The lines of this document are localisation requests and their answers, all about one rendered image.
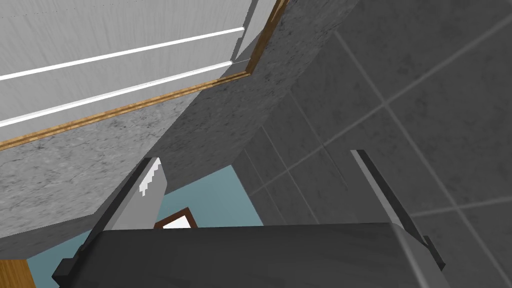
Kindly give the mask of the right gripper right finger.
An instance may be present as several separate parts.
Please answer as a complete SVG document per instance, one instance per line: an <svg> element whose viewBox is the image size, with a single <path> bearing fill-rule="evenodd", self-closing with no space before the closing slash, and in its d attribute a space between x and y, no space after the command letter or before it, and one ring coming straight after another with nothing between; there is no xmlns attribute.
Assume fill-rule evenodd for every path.
<svg viewBox="0 0 512 288"><path fill-rule="evenodd" d="M436 249L434 243L429 236L422 235L420 233L382 173L372 162L368 153L363 149L351 150L350 152L370 187L375 192L391 222L402 227L415 240L425 246L430 252L437 267L442 271L446 267L446 263Z"/></svg>

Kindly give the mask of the white cupboard with wooden trim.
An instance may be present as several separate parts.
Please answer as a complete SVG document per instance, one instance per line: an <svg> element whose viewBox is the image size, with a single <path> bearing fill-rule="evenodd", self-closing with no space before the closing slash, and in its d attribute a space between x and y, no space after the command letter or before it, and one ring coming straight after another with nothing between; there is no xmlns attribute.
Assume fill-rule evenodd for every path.
<svg viewBox="0 0 512 288"><path fill-rule="evenodd" d="M0 0L0 151L250 76L290 0Z"/></svg>

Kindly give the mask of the brown wooden furniture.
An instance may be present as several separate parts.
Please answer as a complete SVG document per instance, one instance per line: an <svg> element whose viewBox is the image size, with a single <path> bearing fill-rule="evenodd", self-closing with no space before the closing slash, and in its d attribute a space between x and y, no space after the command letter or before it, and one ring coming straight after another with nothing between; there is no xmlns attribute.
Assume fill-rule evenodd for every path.
<svg viewBox="0 0 512 288"><path fill-rule="evenodd" d="M25 259L0 259L0 288L36 288Z"/></svg>

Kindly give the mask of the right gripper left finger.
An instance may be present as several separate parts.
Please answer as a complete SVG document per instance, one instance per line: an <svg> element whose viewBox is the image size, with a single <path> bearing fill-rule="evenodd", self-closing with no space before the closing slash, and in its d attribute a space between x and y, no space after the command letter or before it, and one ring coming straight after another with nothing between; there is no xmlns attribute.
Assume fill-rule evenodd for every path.
<svg viewBox="0 0 512 288"><path fill-rule="evenodd" d="M103 231L151 229L167 188L158 157L145 157L101 205L98 222L81 245L85 249Z"/></svg>

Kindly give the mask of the brown framed wall picture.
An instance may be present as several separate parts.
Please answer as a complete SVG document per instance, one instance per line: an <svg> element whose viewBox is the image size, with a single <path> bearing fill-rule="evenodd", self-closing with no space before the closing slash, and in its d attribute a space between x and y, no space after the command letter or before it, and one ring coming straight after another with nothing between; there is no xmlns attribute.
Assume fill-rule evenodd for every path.
<svg viewBox="0 0 512 288"><path fill-rule="evenodd" d="M155 223L154 229L183 229L198 228L198 225L188 207L169 215L161 221Z"/></svg>

